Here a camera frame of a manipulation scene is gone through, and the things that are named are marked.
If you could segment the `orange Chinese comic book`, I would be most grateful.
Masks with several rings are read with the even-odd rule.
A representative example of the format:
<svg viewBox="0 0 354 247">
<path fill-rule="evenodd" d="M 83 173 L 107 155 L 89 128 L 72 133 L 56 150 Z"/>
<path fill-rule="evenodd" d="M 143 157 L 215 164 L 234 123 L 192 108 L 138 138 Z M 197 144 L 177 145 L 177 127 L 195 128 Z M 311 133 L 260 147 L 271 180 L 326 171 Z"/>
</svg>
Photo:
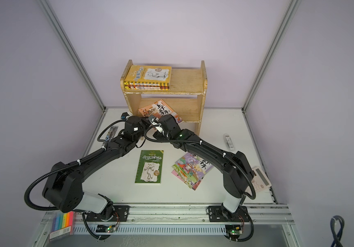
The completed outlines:
<svg viewBox="0 0 354 247">
<path fill-rule="evenodd" d="M 183 119 L 162 99 L 156 101 L 151 105 L 139 108 L 138 111 L 143 117 L 149 117 L 153 115 L 156 118 L 161 118 L 164 115 L 170 114 L 175 118 L 178 124 L 183 122 Z"/>
</svg>

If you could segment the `red wimpy kid book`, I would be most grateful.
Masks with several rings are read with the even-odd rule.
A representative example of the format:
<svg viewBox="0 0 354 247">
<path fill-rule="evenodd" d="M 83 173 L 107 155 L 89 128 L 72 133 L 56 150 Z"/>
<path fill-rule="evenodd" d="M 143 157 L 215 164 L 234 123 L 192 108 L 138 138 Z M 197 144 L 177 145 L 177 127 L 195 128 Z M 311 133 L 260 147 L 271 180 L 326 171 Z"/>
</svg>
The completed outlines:
<svg viewBox="0 0 354 247">
<path fill-rule="evenodd" d="M 156 84 L 125 84 L 124 88 L 127 90 L 170 90 L 169 86 L 156 85 Z"/>
</svg>

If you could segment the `yellow green-edged wimpy kid book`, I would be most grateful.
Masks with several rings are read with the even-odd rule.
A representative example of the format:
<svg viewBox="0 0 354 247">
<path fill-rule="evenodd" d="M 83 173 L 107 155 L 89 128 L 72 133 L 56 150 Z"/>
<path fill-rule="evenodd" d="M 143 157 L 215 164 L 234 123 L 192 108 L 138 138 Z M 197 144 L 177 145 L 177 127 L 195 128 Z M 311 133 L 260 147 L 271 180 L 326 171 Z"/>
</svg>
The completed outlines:
<svg viewBox="0 0 354 247">
<path fill-rule="evenodd" d="M 132 65 L 123 80 L 124 85 L 169 86 L 172 67 Z"/>
</svg>

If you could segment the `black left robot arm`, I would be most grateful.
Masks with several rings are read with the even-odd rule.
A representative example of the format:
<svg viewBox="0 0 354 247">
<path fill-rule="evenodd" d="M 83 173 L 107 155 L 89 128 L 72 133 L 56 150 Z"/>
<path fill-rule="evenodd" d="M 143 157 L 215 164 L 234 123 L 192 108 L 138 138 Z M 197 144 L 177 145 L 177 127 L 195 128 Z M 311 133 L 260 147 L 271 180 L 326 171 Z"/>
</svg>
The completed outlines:
<svg viewBox="0 0 354 247">
<path fill-rule="evenodd" d="M 151 124 L 147 118 L 138 116 L 123 122 L 122 134 L 102 141 L 100 149 L 68 164 L 58 162 L 50 172 L 32 182 L 24 193 L 26 205 L 37 211 L 91 212 L 101 221 L 110 220 L 115 211 L 113 202 L 104 195 L 85 192 L 82 184 L 93 173 L 134 149 Z M 51 203 L 49 207 L 36 205 L 30 199 L 31 191 L 41 181 L 46 182 L 42 196 Z"/>
</svg>

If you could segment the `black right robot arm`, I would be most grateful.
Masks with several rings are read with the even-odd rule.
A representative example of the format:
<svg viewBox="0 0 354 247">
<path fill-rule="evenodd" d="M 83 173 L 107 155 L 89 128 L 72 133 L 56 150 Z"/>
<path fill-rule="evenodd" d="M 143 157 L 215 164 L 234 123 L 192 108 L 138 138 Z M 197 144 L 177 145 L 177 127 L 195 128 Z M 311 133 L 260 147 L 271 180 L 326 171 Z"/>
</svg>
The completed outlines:
<svg viewBox="0 0 354 247">
<path fill-rule="evenodd" d="M 181 129 L 170 114 L 159 119 L 151 115 L 148 120 L 152 125 L 150 129 L 156 128 L 156 131 L 152 138 L 147 137 L 147 132 L 145 132 L 146 140 L 155 143 L 170 143 L 176 149 L 181 149 L 208 161 L 222 173 L 223 186 L 227 196 L 221 204 L 221 212 L 226 220 L 232 221 L 239 216 L 240 203 L 245 198 L 256 199 L 256 191 L 252 184 L 256 174 L 244 153 L 222 150 L 204 141 L 194 132 Z"/>
</svg>

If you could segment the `grey metal ruler strip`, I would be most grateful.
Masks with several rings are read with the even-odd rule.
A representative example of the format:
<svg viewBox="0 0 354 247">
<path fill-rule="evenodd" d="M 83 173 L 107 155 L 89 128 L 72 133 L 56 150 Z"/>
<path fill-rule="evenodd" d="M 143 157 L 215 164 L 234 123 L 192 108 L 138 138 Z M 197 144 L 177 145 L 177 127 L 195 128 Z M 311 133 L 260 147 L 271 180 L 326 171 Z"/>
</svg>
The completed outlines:
<svg viewBox="0 0 354 247">
<path fill-rule="evenodd" d="M 108 130 L 108 133 L 106 137 L 104 138 L 105 142 L 108 142 L 109 140 L 113 139 L 118 131 L 118 126 L 111 126 L 110 129 Z"/>
</svg>

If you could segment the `wooden two-tier bookshelf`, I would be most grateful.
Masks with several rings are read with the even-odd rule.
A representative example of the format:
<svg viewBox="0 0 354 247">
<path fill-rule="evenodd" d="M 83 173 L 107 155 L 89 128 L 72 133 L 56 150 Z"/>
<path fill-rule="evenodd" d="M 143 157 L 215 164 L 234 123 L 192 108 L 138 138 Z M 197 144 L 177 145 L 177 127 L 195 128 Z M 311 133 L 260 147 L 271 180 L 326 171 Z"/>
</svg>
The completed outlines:
<svg viewBox="0 0 354 247">
<path fill-rule="evenodd" d="M 173 68 L 171 70 L 171 88 L 165 90 L 128 90 L 124 86 L 133 61 L 129 60 L 120 78 L 120 86 L 129 111 L 142 117 L 139 109 L 163 100 L 184 122 L 194 123 L 195 134 L 199 134 L 202 125 L 204 105 L 208 88 L 205 61 L 197 68 Z"/>
</svg>

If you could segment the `green wimpy kid book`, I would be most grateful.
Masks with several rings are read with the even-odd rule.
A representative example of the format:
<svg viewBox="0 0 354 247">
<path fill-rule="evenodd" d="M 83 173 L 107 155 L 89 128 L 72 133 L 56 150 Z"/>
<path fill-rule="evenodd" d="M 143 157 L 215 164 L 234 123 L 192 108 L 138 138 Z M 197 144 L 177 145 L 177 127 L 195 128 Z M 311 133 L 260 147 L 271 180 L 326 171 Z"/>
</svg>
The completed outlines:
<svg viewBox="0 0 354 247">
<path fill-rule="evenodd" d="M 163 150 L 142 150 L 135 177 L 136 184 L 160 184 Z"/>
</svg>

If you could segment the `green pink bottom comic book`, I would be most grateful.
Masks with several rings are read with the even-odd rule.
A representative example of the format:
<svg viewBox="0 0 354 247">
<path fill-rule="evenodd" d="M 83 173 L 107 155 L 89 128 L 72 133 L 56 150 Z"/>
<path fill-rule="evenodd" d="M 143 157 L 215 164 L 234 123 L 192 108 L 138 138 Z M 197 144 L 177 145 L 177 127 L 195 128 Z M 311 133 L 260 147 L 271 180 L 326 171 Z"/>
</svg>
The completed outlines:
<svg viewBox="0 0 354 247">
<path fill-rule="evenodd" d="M 189 188 L 196 190 L 197 187 L 201 184 L 201 180 L 196 176 L 196 173 L 192 170 L 186 172 L 179 164 L 175 163 L 172 166 L 172 174 L 180 179 L 184 184 Z"/>
</svg>

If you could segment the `pink calculator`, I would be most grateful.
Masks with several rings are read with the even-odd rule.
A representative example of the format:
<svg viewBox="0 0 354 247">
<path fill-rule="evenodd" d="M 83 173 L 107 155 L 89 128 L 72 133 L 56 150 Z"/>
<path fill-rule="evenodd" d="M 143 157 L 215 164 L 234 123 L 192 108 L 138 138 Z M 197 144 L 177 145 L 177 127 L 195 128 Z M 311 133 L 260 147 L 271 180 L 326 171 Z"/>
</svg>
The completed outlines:
<svg viewBox="0 0 354 247">
<path fill-rule="evenodd" d="M 254 172 L 254 177 L 252 179 L 252 185 L 255 189 L 255 193 L 258 194 L 261 191 L 264 191 L 272 186 L 269 178 L 265 174 L 265 172 L 261 169 L 261 167 L 256 166 L 252 168 Z"/>
</svg>

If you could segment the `left controller circuit board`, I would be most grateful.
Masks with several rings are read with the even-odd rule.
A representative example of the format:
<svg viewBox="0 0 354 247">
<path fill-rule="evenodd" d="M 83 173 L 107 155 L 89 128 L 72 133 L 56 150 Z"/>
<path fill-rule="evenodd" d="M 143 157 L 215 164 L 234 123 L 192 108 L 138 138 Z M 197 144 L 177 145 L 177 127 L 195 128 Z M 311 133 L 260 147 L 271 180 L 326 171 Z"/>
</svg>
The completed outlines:
<svg viewBox="0 0 354 247">
<path fill-rule="evenodd" d="M 97 225 L 96 227 L 96 234 L 108 234 L 113 233 L 118 230 L 116 225 Z"/>
</svg>

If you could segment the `controller circuit board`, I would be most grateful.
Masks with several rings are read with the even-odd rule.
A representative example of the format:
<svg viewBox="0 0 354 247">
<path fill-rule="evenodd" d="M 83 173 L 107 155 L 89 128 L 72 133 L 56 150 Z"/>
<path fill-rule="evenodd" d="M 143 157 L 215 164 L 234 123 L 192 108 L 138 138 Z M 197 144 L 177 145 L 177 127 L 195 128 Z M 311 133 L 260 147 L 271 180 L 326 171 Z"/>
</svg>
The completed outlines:
<svg viewBox="0 0 354 247">
<path fill-rule="evenodd" d="M 118 230 L 116 225 L 97 225 L 96 227 L 96 234 L 108 234 L 113 233 Z"/>
<path fill-rule="evenodd" d="M 241 225 L 225 225 L 225 230 L 227 235 L 242 235 Z"/>
</svg>

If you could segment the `right controller circuit board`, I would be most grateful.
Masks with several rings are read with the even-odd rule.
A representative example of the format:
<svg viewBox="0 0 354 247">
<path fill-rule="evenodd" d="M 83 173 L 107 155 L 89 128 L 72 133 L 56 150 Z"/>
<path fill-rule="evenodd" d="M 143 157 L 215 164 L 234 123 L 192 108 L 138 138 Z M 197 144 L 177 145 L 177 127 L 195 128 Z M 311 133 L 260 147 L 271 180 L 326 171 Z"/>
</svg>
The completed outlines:
<svg viewBox="0 0 354 247">
<path fill-rule="evenodd" d="M 225 230 L 227 235 L 242 235 L 241 225 L 225 225 Z"/>
</svg>

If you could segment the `pack of coloured highlighters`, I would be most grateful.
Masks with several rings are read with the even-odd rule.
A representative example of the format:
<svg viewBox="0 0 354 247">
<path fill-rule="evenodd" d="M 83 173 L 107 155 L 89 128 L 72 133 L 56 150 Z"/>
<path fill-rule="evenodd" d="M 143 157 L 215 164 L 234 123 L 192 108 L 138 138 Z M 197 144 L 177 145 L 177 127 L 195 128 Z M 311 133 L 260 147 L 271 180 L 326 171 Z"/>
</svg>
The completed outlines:
<svg viewBox="0 0 354 247">
<path fill-rule="evenodd" d="M 74 212 L 56 212 L 52 219 L 49 241 L 52 242 L 73 235 L 74 221 Z"/>
</svg>

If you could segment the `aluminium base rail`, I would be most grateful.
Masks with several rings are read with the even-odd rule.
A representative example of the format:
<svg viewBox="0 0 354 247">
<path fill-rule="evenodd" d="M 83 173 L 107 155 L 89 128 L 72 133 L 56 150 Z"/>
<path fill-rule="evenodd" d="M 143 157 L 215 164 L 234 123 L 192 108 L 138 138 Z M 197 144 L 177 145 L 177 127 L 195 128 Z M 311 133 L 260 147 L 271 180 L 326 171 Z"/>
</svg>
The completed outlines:
<svg viewBox="0 0 354 247">
<path fill-rule="evenodd" d="M 244 204 L 255 225 L 295 224 L 290 209 L 283 204 Z M 123 224 L 212 224 L 209 204 L 130 203 L 129 211 L 119 214 Z"/>
</svg>

